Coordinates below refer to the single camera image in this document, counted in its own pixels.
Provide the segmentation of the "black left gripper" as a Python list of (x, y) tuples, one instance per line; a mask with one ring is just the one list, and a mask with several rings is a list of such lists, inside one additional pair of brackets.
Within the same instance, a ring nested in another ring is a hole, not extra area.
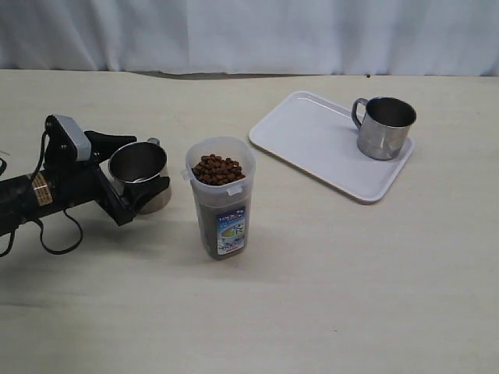
[(122, 226), (132, 222), (137, 215), (157, 213), (167, 206), (171, 199), (171, 179), (162, 171), (152, 178), (123, 183), (118, 188), (101, 170), (102, 162), (121, 147), (135, 143), (136, 136), (87, 130), (84, 134), (91, 145), (88, 161), (56, 160), (54, 154), (48, 152), (49, 116), (45, 120), (40, 159), (29, 177), (30, 214), (54, 214), (96, 201), (118, 226)]

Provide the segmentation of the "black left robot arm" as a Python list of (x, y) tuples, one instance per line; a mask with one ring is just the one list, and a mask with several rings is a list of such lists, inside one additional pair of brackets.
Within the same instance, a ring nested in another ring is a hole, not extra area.
[(85, 203), (97, 203), (119, 226), (128, 224), (170, 186), (165, 150), (135, 136), (82, 130), (49, 115), (40, 171), (1, 183), (1, 233)]

